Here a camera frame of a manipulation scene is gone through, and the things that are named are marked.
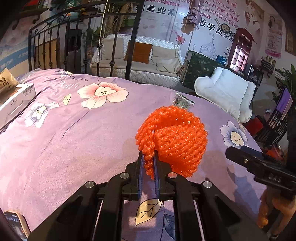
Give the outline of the person's right hand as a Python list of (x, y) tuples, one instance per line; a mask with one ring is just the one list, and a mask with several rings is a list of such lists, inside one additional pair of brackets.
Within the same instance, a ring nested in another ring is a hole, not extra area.
[(279, 235), (295, 213), (295, 196), (292, 199), (286, 199), (275, 189), (266, 188), (260, 200), (261, 204), (257, 217), (257, 226), (259, 228), (265, 227), (269, 223), (268, 216), (272, 210), (278, 210), (283, 214), (283, 217), (280, 224), (271, 233), (273, 235)]

